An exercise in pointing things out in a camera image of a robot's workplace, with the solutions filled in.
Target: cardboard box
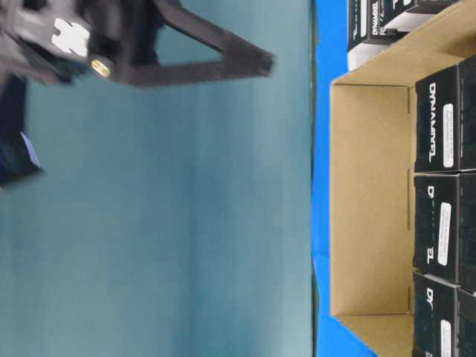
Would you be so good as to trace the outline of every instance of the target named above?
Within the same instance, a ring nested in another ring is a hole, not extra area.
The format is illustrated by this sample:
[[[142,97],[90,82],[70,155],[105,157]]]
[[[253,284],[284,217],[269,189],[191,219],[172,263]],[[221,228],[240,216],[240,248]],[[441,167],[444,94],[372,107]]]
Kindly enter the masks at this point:
[[[414,268],[453,283],[459,279],[460,205],[465,201],[460,179],[460,175],[414,179]],[[476,185],[469,189],[476,190]]]
[[[349,69],[360,67],[406,33],[382,26],[382,0],[348,0]]]
[[[476,356],[476,297],[458,289],[460,356]]]
[[[400,31],[413,31],[458,0],[382,0],[382,24]]]
[[[379,356],[413,346],[415,83],[476,54],[462,0],[331,87],[331,314]]]
[[[415,326],[413,357],[457,357],[458,285],[414,273]]]

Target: blue mat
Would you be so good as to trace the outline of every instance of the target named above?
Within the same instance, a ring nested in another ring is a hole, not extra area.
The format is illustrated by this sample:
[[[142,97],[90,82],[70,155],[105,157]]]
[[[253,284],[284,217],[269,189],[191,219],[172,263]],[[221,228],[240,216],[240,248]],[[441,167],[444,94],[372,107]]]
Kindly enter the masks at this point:
[[[320,42],[312,183],[312,259],[321,299],[317,354],[320,357],[375,356],[351,331],[330,316],[329,90],[331,82],[347,72],[347,2],[316,0],[316,4]]]

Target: cardboard flap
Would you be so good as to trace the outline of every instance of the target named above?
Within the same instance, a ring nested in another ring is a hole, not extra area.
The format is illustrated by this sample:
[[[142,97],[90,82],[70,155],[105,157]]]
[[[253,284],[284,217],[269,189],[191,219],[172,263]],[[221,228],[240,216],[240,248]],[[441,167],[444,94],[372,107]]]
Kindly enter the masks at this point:
[[[476,54],[476,0],[436,15],[335,84],[413,86],[426,75]]]
[[[333,86],[331,310],[409,311],[408,89]]]
[[[339,320],[379,357],[408,357],[414,333],[410,315],[347,316]]]

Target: dynamixel box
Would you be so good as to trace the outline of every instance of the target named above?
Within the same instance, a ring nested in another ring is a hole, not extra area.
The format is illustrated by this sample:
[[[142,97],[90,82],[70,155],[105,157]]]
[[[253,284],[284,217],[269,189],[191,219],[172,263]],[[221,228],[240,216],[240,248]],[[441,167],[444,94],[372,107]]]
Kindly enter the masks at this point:
[[[458,282],[476,291],[476,173],[461,175]]]
[[[413,31],[432,16],[459,0],[382,0],[385,27]]]
[[[414,273],[413,357],[457,357],[458,286],[431,275]]]
[[[476,297],[458,289],[458,345],[460,356],[476,356]]]
[[[414,267],[458,281],[460,175],[416,176]]]
[[[405,35],[382,26],[381,2],[382,0],[348,0],[347,53],[351,71]]]
[[[415,172],[476,169],[476,57],[416,83]]]
[[[476,291],[476,173],[414,183],[414,268]]]

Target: brass screw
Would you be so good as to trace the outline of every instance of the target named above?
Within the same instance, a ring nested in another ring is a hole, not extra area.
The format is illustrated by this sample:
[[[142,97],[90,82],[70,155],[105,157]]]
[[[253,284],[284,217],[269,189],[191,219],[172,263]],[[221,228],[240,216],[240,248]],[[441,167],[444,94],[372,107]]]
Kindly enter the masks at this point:
[[[99,75],[101,75],[102,77],[109,77],[111,75],[111,70],[108,68],[107,65],[105,65],[104,63],[102,63],[100,60],[98,59],[93,59],[92,62],[91,62],[91,67],[92,69],[94,69],[97,73],[99,73]]]

